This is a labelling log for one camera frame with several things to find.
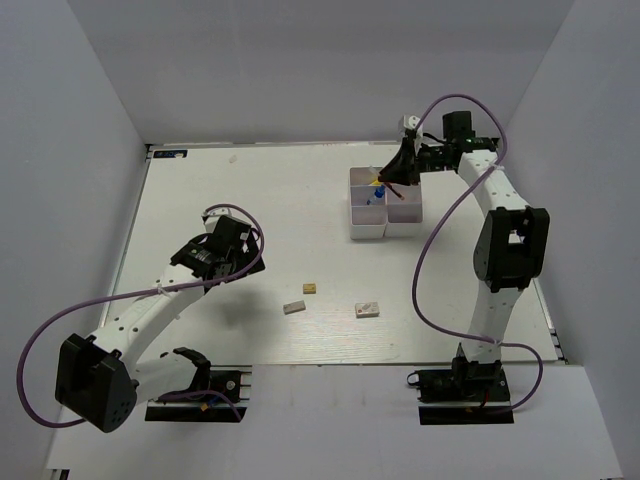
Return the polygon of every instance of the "divided container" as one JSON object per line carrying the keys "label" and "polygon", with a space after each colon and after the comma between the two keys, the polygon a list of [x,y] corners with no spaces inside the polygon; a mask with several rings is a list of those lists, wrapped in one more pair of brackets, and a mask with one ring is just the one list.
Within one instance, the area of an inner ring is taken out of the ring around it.
{"label": "divided container", "polygon": [[376,175],[368,167],[349,170],[350,233],[354,240],[382,237],[411,237],[422,228],[422,188],[394,185],[405,199],[400,200],[389,191],[385,202],[367,205],[376,186],[370,185]]}

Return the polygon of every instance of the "white table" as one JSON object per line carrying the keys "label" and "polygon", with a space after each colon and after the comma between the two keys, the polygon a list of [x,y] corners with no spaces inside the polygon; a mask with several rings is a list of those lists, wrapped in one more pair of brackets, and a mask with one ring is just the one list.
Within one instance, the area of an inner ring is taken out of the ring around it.
{"label": "white table", "polygon": [[[240,424],[58,430],[47,467],[71,480],[600,480],[621,476],[581,367],[546,368],[513,425],[421,426],[407,366],[255,367]],[[505,367],[514,398],[533,365]]]}
{"label": "white table", "polygon": [[[397,145],[328,144],[190,148],[186,158],[153,159],[117,291],[151,285],[169,258],[203,232],[200,214],[235,203],[261,223],[266,270],[217,287],[187,309],[145,356],[188,346],[218,365],[273,363],[447,363],[457,339],[425,326],[411,306],[410,282],[426,235],[466,185],[453,172],[425,174],[424,231],[413,239],[349,238],[348,171],[385,165]],[[419,299],[433,321],[469,326],[477,292],[472,252],[483,217],[473,197],[450,219],[427,256]],[[302,295],[302,284],[317,284]],[[305,312],[282,305],[303,299]],[[378,318],[356,319],[354,304],[377,301]],[[108,320],[129,302],[111,307]],[[536,289],[519,300],[506,340],[557,355]],[[530,361],[504,349],[506,361]]]}

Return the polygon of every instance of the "eraser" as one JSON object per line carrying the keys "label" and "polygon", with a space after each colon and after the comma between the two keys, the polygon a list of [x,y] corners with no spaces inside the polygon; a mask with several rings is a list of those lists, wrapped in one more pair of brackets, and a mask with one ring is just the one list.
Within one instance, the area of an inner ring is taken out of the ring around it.
{"label": "eraser", "polygon": [[356,303],[356,317],[368,318],[380,315],[380,307],[378,302]]}
{"label": "eraser", "polygon": [[282,310],[284,311],[285,315],[289,315],[290,313],[301,312],[306,309],[307,309],[307,306],[304,304],[303,300],[300,300],[298,302],[293,302],[293,303],[287,303],[286,305],[282,306]]}

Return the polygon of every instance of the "wall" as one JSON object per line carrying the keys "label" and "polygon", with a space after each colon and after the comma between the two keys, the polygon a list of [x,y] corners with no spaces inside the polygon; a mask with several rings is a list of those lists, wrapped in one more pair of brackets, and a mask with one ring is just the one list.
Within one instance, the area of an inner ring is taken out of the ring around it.
{"label": "wall", "polygon": [[576,1],[509,125],[507,159],[551,214],[551,315],[628,480],[640,479],[639,24],[634,0]]}
{"label": "wall", "polygon": [[572,0],[69,3],[144,141],[166,143],[395,139],[452,91],[507,121]]}
{"label": "wall", "polygon": [[[64,0],[0,8],[0,401],[2,477],[40,478],[52,432],[22,411],[15,368],[48,316],[106,293],[144,174],[144,146]],[[27,391],[43,416],[59,346],[99,309],[36,344]]]}

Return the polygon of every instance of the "gray wall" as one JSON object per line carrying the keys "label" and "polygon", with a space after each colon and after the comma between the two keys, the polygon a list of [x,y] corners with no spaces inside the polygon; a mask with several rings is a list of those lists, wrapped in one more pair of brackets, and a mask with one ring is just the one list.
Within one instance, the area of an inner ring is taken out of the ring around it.
{"label": "gray wall", "polygon": [[456,90],[507,121],[572,0],[69,3],[142,138],[164,143],[394,139]]}
{"label": "gray wall", "polygon": [[507,159],[551,214],[551,315],[628,480],[640,479],[638,25],[635,0],[576,2],[509,125]]}
{"label": "gray wall", "polygon": [[[48,316],[106,293],[144,173],[144,146],[64,0],[0,7],[0,404],[2,477],[40,478],[52,431],[21,410],[15,367]],[[99,309],[62,320],[36,344],[27,389],[57,419],[63,338]]]}

